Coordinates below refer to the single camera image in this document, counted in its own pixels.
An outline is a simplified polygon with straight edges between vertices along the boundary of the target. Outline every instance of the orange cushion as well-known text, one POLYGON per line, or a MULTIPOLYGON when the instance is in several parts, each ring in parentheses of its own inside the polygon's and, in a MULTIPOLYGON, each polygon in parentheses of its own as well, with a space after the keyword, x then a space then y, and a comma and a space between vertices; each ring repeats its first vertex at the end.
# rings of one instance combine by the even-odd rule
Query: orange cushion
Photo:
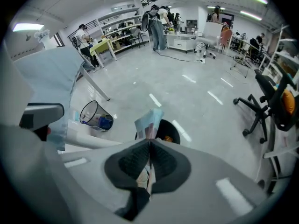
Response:
POLYGON ((285 105, 285 109, 286 111, 292 115, 295 111, 295 98, 292 95, 291 92, 289 92, 288 90, 285 90, 283 95, 282 95, 282 101, 285 105))

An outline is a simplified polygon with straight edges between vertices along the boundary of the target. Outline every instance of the gray floor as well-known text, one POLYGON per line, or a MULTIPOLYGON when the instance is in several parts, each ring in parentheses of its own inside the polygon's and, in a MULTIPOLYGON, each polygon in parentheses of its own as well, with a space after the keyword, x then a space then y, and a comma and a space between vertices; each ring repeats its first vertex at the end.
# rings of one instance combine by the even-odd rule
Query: gray floor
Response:
MULTIPOLYGON (((193 52, 185 54, 174 49, 160 53, 183 60, 202 58, 193 52)), ((105 101, 82 78, 76 84, 71 106, 81 111, 87 102, 97 100, 114 116, 114 126, 106 133, 90 130, 90 134, 120 142, 134 139, 137 118, 149 109, 160 108, 165 112, 164 119, 175 120, 183 128, 181 145, 216 155, 252 180, 264 179, 268 184, 272 170, 269 161, 262 159, 268 145, 259 143, 262 128, 259 124, 244 138, 242 131, 250 128, 255 115, 245 105, 233 104, 234 98, 247 98, 249 94, 262 96, 255 73, 249 70, 244 78, 230 70, 234 62, 231 51, 228 56, 216 55, 216 59, 207 57, 203 64, 160 56, 148 44, 124 51, 117 54, 118 61, 90 73, 111 100, 105 101)), ((239 65, 235 69, 246 73, 239 65)))

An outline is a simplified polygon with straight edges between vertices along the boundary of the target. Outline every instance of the drawer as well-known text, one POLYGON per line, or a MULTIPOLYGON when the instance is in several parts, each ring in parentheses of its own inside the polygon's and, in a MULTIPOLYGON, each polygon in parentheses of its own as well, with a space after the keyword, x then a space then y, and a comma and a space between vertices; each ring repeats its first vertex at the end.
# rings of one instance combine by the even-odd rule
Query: drawer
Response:
POLYGON ((187 42, 184 40, 174 40, 174 47, 180 50, 187 50, 187 42))

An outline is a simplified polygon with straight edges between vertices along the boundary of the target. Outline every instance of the black shirt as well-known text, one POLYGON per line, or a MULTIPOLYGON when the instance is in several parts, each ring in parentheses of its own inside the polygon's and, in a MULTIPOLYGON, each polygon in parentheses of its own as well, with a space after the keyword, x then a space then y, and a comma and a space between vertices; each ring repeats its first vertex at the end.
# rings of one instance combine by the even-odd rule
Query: black shirt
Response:
POLYGON ((256 37, 256 40, 258 41, 258 43, 262 43, 263 42, 263 39, 259 35, 256 37))
POLYGON ((174 17, 173 17, 173 14, 168 13, 168 14, 167 14, 167 17, 168 17, 169 22, 174 23, 174 17))

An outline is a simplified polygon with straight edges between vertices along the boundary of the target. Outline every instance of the black trash bin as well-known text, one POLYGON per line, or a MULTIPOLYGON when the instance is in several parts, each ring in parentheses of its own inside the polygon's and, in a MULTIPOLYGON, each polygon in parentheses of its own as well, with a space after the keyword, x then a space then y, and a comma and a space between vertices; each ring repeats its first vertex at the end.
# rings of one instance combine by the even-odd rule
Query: black trash bin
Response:
POLYGON ((156 138, 164 140, 166 136, 172 138, 172 143, 181 144, 181 138, 176 127, 171 122, 162 119, 160 121, 156 138))

